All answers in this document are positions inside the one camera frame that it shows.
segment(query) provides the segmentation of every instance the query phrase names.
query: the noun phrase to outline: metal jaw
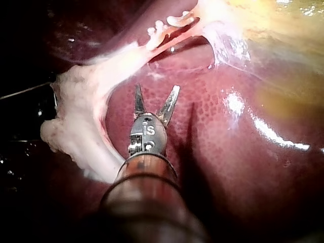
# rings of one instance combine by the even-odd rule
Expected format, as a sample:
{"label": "metal jaw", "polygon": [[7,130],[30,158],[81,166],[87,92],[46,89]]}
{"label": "metal jaw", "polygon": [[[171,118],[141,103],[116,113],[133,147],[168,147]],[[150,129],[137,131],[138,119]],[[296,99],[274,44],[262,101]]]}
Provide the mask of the metal jaw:
{"label": "metal jaw", "polygon": [[180,91],[179,86],[174,86],[165,104],[157,115],[147,112],[144,107],[140,85],[135,89],[134,124],[131,129],[130,156],[138,152],[151,152],[165,155],[168,136],[166,128],[173,114]]}

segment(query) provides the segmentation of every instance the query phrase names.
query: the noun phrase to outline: scissor blade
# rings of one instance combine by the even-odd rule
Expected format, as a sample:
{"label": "scissor blade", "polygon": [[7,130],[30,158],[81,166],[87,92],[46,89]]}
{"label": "scissor blade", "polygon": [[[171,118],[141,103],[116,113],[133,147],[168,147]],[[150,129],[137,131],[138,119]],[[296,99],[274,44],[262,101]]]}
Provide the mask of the scissor blade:
{"label": "scissor blade", "polygon": [[167,126],[170,122],[171,116],[173,114],[174,108],[178,100],[179,92],[180,92],[180,86],[174,85],[163,107],[157,113],[157,117],[165,126]]}

